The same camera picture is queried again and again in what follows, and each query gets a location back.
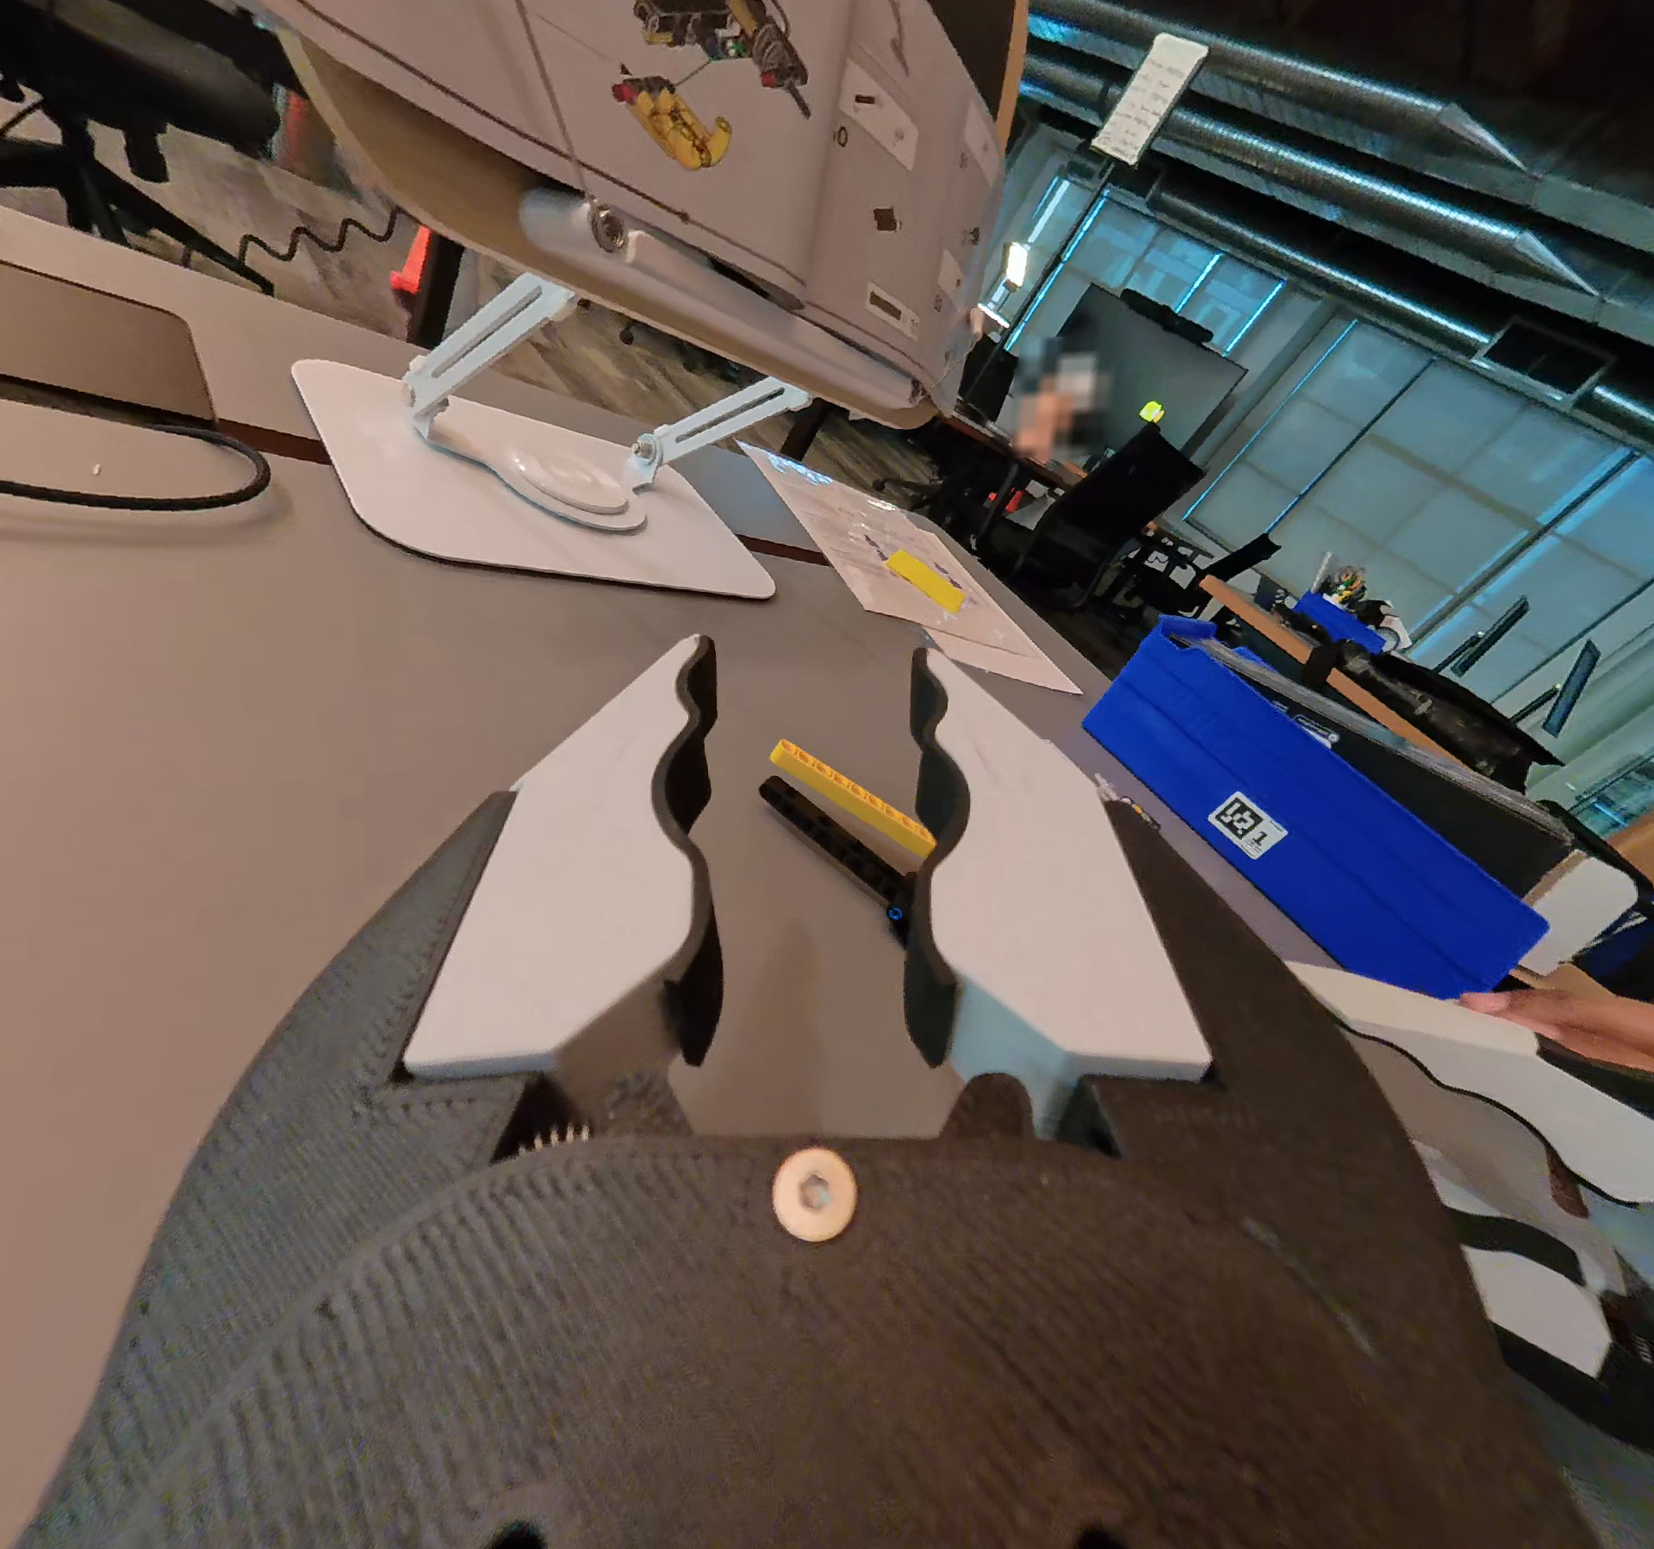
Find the person's right hand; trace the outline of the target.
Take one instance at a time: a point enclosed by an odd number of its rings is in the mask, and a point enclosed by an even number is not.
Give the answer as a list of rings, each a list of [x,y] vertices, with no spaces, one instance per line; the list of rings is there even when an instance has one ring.
[[[1523,987],[1464,994],[1459,1003],[1519,1023],[1583,1060],[1653,1071],[1653,1005],[1645,1001],[1600,990]]]

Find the white printed paper sheet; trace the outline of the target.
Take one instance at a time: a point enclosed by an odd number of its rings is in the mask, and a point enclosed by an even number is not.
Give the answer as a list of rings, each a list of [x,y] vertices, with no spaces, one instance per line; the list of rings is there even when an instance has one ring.
[[[900,547],[944,569],[966,589],[968,599],[995,600],[938,533],[920,525],[898,505],[761,447],[744,445],[742,452],[827,555],[863,610],[907,621],[922,630],[944,622],[948,613],[884,566]]]
[[[946,615],[944,622],[927,628],[926,635],[955,664],[1058,694],[1081,696],[1083,692],[1083,686],[1070,679],[992,599],[970,599],[962,613]]]

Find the yellow flat piece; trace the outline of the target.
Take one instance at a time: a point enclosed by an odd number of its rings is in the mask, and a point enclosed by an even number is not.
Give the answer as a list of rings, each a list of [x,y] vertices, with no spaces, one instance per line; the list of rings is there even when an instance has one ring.
[[[884,564],[889,573],[916,588],[942,613],[959,615],[968,602],[966,589],[944,569],[938,569],[909,551],[896,549]]]

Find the grey laptop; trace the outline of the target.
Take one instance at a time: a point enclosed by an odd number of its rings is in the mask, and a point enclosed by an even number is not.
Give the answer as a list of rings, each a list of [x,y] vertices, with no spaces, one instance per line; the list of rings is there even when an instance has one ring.
[[[184,318],[10,262],[2,264],[2,381],[219,421]]]

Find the small blue bin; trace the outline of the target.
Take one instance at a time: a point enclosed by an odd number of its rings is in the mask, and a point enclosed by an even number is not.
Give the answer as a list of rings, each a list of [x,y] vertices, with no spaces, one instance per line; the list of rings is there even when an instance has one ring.
[[[1299,595],[1294,602],[1294,611],[1334,643],[1354,643],[1354,646],[1371,653],[1384,653],[1395,646],[1387,632],[1367,624],[1360,613],[1332,597],[1314,591]]]

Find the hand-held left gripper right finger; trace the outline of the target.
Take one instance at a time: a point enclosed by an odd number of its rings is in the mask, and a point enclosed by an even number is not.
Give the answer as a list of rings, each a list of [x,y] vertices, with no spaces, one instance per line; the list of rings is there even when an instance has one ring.
[[[938,650],[913,663],[916,813],[906,1023],[964,1078],[1199,1082],[1213,1049],[1111,804]]]

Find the white book stand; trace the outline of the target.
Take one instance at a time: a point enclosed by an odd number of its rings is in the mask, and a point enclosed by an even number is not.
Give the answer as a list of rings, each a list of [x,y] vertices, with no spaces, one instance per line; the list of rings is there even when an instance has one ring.
[[[612,443],[460,397],[508,351],[585,302],[598,304],[521,269],[457,331],[418,353],[400,384],[299,364],[301,399],[336,452],[351,503],[383,536],[438,560],[772,597],[764,571],[741,555],[673,461],[779,414],[838,404],[731,361],[753,377],[742,390],[680,423],[651,425],[633,443]],[[885,425],[916,426],[953,410]]]

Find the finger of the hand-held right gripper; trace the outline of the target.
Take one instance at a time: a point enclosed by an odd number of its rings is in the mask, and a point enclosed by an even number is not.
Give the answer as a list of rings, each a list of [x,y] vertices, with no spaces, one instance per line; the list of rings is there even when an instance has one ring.
[[[1292,970],[1349,1033],[1514,1117],[1585,1186],[1618,1203],[1653,1201],[1651,1075],[1589,1060],[1460,1003],[1338,968]]]

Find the zebra striped sticker sheet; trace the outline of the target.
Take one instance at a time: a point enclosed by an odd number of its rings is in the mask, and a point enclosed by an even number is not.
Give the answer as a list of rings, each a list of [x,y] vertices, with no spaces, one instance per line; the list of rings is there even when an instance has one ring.
[[[1450,1190],[1446,1210],[1495,1329],[1598,1382],[1614,1347],[1607,1300],[1624,1296],[1611,1267],[1591,1249],[1460,1190]]]

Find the hanging white paper sign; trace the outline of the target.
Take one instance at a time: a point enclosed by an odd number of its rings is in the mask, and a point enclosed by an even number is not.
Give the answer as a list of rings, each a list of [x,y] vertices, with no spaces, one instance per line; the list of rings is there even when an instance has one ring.
[[[1210,53],[1210,46],[1199,38],[1171,31],[1156,33],[1127,88],[1092,137],[1092,152],[1136,166]]]

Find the black computer monitor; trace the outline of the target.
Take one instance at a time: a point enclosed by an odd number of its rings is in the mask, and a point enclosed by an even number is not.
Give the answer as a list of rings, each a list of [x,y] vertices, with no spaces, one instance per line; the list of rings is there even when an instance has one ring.
[[[1530,613],[1528,597],[1517,599],[1501,617],[1488,628],[1475,630],[1448,657],[1437,664],[1437,672],[1455,675],[1470,674],[1493,648],[1497,648]]]
[[[1600,661],[1602,648],[1594,639],[1585,639],[1565,681],[1559,685],[1558,692],[1543,710],[1541,732],[1561,738],[1574,710],[1580,707],[1583,692],[1594,677]]]

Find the large black screen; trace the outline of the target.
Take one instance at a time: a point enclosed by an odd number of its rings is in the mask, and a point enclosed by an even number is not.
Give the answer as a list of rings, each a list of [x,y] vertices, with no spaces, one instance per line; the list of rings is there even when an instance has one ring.
[[[1134,293],[1058,293],[1048,326],[1017,353],[1006,421],[1041,463],[1092,463],[1153,425],[1186,452],[1230,410],[1244,370],[1211,333]]]

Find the lego instruction booklet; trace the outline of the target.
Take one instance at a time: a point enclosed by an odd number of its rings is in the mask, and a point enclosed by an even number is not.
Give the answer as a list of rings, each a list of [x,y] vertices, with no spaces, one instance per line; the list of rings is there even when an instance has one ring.
[[[429,227],[889,425],[953,408],[1026,0],[220,0]]]

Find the metal ceiling duct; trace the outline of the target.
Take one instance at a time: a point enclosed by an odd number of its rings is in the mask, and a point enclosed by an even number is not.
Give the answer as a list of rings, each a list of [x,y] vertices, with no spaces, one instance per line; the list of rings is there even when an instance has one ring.
[[[1023,93],[1098,128],[1162,31],[1208,47],[1149,150],[1164,205],[1651,437],[1649,102],[1466,93],[1147,0],[1032,0]]]

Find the multicoloured lego model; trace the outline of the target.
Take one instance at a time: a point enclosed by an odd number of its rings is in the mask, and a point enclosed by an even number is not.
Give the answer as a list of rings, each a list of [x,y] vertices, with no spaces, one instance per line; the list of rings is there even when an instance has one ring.
[[[774,773],[761,800],[838,871],[882,908],[900,945],[909,943],[916,890],[915,862],[937,848],[931,831],[871,789],[836,771],[792,740],[770,758]]]

